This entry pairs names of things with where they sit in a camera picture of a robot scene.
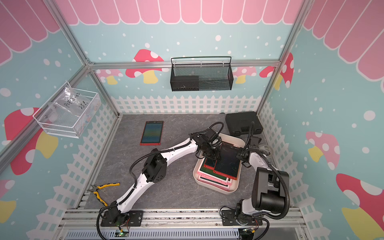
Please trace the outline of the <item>red writing tablet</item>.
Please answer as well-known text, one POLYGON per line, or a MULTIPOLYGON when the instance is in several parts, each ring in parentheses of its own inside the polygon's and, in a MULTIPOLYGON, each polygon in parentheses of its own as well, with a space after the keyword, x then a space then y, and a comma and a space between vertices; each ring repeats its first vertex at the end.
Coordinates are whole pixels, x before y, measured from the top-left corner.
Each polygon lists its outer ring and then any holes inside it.
POLYGON ((240 148, 223 143, 218 157, 216 159, 206 158, 203 166, 216 175, 237 180, 241 164, 240 153, 240 148))
POLYGON ((143 130, 141 146, 159 146, 163 133, 163 121, 147 121, 143 130))

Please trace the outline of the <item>white plastic storage box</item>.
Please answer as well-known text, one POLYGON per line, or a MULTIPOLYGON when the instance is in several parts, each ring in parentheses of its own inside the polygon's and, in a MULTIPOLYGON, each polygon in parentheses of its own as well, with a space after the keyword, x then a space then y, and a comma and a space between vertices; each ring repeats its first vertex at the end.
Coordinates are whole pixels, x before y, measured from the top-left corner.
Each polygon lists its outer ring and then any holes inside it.
MULTIPOLYGON (((219 136, 221 137, 223 143, 233 145, 234 147, 237 147, 237 148, 242 148, 245 146, 245 142, 240 138, 232 137, 226 134, 219 134, 219 136)), ((195 165, 195 168, 193 170, 193 176, 197 184, 225 195, 232 194, 238 189, 242 165, 239 166, 236 180, 230 180, 230 179, 223 180, 201 171, 201 168, 204 165, 205 159, 202 159, 202 154, 199 154, 199 157, 201 159, 198 159, 195 165)))

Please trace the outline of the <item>red writing tablet top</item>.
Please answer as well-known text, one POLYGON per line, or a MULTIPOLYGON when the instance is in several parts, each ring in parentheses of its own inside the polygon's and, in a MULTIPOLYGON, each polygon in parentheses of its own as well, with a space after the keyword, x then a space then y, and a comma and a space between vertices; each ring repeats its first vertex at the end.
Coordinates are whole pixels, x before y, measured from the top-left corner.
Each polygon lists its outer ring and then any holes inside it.
POLYGON ((159 146, 163 133, 163 121, 147 121, 143 130, 141 146, 159 146))

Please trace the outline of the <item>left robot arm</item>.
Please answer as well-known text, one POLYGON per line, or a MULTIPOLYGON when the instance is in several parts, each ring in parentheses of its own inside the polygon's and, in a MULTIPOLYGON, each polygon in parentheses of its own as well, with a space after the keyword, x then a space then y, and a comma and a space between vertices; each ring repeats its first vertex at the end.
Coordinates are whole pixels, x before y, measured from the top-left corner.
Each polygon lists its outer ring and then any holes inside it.
POLYGON ((202 152, 204 157, 217 158, 222 139, 220 132, 207 129, 189 134, 182 143, 165 150, 153 150, 136 160, 129 169, 134 184, 116 201, 99 210, 97 226, 101 218, 118 226, 124 223, 128 212, 152 185, 162 181, 170 164, 186 155, 202 152))

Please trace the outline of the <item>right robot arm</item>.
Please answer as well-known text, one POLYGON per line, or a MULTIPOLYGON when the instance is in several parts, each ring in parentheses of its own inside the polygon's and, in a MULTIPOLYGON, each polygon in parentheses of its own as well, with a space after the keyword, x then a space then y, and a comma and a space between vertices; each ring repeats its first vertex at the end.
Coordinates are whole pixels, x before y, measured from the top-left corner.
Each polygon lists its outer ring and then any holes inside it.
POLYGON ((289 174, 277 170, 268 160, 272 152, 261 144, 261 138, 250 136, 241 152, 242 164, 256 172, 251 197, 241 200, 235 210, 235 219, 245 225, 251 219, 266 216, 273 220, 284 218, 290 208, 289 174))

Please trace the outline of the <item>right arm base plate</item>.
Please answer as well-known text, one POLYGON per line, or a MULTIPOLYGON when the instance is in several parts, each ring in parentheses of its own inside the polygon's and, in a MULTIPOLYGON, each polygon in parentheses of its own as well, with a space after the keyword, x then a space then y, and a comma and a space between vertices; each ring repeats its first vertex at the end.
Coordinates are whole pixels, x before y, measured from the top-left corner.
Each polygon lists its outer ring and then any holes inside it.
POLYGON ((221 210, 221 218, 223 226, 262 226, 261 220, 256 220, 254 217, 237 213, 236 210, 223 209, 221 210))

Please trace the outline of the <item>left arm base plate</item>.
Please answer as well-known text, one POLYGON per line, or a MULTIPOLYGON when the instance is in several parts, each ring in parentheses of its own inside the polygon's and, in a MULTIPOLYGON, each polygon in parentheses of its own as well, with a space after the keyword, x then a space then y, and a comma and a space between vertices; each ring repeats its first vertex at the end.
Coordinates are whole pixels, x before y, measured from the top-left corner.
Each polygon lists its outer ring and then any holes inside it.
POLYGON ((143 220, 143 211, 129 211, 123 214, 110 213, 102 214, 102 227, 140 227, 143 220))

